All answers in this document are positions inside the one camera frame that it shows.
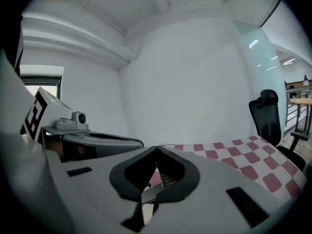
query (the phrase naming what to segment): wooden tabletop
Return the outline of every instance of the wooden tabletop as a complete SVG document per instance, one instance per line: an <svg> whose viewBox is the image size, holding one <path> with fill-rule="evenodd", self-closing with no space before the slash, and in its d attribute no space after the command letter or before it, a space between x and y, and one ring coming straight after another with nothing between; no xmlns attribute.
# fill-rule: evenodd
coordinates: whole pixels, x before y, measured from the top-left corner
<svg viewBox="0 0 312 234"><path fill-rule="evenodd" d="M290 101L293 104L312 105L312 98L296 98Z"/></svg>

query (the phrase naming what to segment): chair armrest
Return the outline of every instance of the chair armrest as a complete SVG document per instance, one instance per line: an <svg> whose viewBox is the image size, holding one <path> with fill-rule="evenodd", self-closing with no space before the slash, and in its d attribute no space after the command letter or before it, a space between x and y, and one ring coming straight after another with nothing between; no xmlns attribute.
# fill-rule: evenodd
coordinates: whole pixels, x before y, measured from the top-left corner
<svg viewBox="0 0 312 234"><path fill-rule="evenodd" d="M292 132L291 136L294 136L295 138L303 139L305 141L307 141L309 139L309 136L307 136L301 132Z"/></svg>

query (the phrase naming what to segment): table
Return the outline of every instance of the table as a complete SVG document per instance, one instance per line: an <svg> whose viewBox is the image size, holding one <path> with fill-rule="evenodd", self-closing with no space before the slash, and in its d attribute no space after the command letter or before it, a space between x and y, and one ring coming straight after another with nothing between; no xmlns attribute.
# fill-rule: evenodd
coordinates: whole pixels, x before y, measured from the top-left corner
<svg viewBox="0 0 312 234"><path fill-rule="evenodd" d="M282 204L299 195L307 183L304 174L260 136L210 144L162 146L222 161L263 186ZM152 186L161 183L158 170L150 183Z"/></svg>
<svg viewBox="0 0 312 234"><path fill-rule="evenodd" d="M293 104L297 104L297 106L298 106L297 122L296 122L295 131L297 131L297 129L298 129L298 123L299 123L299 117L300 117L300 106L301 105L307 106L307 117L306 117L306 123L304 124L304 131L306 131L305 132L306 135L309 136L310 126L311 126L311 118L312 118L312 98L296 98L296 99L291 99L290 102Z"/></svg>

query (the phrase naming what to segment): window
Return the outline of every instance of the window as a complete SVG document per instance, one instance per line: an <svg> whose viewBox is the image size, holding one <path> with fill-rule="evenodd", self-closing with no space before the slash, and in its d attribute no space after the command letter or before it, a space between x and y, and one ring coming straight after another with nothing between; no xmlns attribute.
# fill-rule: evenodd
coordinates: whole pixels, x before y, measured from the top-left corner
<svg viewBox="0 0 312 234"><path fill-rule="evenodd" d="M35 95L38 88L42 87L50 94L60 99L61 77L21 76L21 79L32 95Z"/></svg>

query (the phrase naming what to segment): black rectangular slot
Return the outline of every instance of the black rectangular slot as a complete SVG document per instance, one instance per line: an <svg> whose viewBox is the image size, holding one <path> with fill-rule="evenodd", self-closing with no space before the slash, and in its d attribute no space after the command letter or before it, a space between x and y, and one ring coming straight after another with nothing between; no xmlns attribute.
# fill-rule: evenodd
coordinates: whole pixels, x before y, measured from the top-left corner
<svg viewBox="0 0 312 234"><path fill-rule="evenodd" d="M73 177L73 176L77 176L80 174L85 174L85 173L90 172L90 171L92 171L92 169L90 167L82 167L79 169L67 171L67 174L69 177Z"/></svg>
<svg viewBox="0 0 312 234"><path fill-rule="evenodd" d="M226 191L251 227L255 227L269 216L239 187Z"/></svg>

